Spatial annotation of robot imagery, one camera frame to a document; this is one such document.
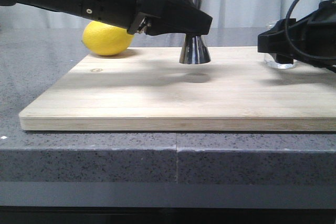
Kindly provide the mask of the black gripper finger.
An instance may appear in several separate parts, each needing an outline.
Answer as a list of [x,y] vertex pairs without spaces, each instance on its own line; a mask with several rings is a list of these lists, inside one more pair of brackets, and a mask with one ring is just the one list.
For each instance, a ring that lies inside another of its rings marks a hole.
[[200,5],[201,0],[137,0],[136,32],[207,35],[213,19]]

